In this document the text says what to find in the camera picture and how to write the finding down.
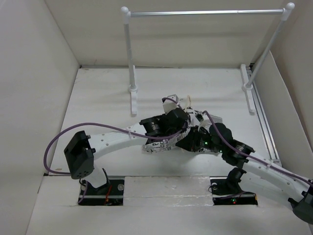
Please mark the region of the beige clothes hanger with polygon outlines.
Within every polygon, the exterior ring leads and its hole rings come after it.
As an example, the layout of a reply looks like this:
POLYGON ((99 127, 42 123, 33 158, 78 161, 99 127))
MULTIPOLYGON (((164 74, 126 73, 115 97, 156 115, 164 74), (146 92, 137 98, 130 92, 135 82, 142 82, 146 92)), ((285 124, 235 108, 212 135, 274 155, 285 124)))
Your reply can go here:
POLYGON ((186 97, 186 104, 185 104, 185 110, 187 111, 191 107, 192 107, 191 96, 187 95, 187 97, 186 97))

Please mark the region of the newspaper print trousers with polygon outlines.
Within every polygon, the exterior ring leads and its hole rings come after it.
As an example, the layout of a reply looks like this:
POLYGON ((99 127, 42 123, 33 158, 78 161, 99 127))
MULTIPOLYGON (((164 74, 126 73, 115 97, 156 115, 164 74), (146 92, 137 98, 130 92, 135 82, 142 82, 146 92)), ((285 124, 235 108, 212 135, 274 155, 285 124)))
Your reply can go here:
POLYGON ((207 119, 206 124, 203 124, 207 116, 191 107, 187 107, 185 112, 189 115, 188 128, 185 132, 168 140, 146 143, 142 147, 143 151, 157 153, 181 148, 188 152, 218 154, 218 148, 208 139, 211 121, 207 119))

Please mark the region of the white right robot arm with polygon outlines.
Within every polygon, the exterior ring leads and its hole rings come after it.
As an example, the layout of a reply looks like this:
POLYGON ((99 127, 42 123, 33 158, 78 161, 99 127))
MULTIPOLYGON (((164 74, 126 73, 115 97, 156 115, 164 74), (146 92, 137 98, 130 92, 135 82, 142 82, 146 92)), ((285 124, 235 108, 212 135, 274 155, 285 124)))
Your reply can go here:
POLYGON ((304 222, 313 222, 313 182, 263 158, 245 143, 233 138, 222 123, 191 127, 176 143, 189 152, 214 151, 234 168, 223 183, 212 187, 215 195, 234 198, 244 192, 262 195, 281 203, 304 222))

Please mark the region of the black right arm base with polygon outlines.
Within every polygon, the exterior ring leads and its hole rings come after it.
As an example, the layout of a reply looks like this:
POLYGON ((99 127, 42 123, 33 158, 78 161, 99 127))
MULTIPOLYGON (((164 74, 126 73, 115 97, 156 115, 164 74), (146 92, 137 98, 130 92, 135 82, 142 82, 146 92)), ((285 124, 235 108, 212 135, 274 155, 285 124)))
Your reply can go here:
POLYGON ((241 177, 246 171, 234 168, 227 176, 211 176, 208 191, 214 206, 258 205, 256 194, 240 188, 241 177))

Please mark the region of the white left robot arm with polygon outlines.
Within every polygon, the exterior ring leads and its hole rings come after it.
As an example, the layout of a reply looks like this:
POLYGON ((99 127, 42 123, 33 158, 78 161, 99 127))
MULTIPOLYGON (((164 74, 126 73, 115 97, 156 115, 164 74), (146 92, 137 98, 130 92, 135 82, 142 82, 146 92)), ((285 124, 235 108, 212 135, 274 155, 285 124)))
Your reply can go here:
POLYGON ((109 189, 108 178, 105 170, 95 165, 95 160, 137 145, 148 153, 172 150, 188 134, 189 124, 190 116, 175 108, 125 129, 112 127, 112 132, 101 135, 88 136, 85 131, 79 131, 64 149, 70 176, 74 180, 84 179, 98 194, 104 194, 109 189))

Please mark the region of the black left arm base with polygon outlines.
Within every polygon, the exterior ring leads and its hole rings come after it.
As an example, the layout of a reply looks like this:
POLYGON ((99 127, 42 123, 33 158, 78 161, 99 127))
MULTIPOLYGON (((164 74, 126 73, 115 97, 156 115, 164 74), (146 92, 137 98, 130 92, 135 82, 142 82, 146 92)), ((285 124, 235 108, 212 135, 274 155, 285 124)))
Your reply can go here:
POLYGON ((124 177, 109 177, 109 185, 103 188, 94 188, 86 181, 79 180, 80 193, 78 205, 80 206, 123 206, 124 199, 124 177))

